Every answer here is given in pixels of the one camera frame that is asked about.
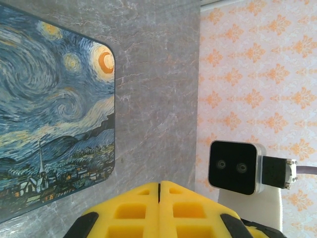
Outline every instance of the white stand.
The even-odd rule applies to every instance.
[[[239,217],[282,231],[281,189],[268,185],[251,196],[220,189],[218,203],[234,210]]]

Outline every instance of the orange damask pattern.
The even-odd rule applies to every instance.
[[[260,143],[317,165],[317,15],[312,0],[245,0],[202,12],[196,190],[213,140]],[[317,176],[282,190],[287,237],[317,237]]]

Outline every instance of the church steeple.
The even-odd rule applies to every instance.
[[[45,169],[44,169],[44,163],[43,163],[43,155],[42,155],[42,149],[41,149],[41,142],[39,141],[39,151],[40,151],[40,170],[39,170],[39,174],[40,175],[44,175]]]

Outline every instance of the camera lens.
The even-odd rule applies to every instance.
[[[217,168],[222,170],[226,167],[226,162],[224,160],[219,160],[217,163]]]
[[[238,171],[239,173],[241,173],[241,174],[245,173],[245,172],[247,171],[247,166],[246,166],[246,164],[242,164],[242,163],[238,164],[238,165],[237,165],[237,171]]]

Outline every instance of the painting print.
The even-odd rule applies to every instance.
[[[109,47],[0,5],[0,222],[113,168]]]

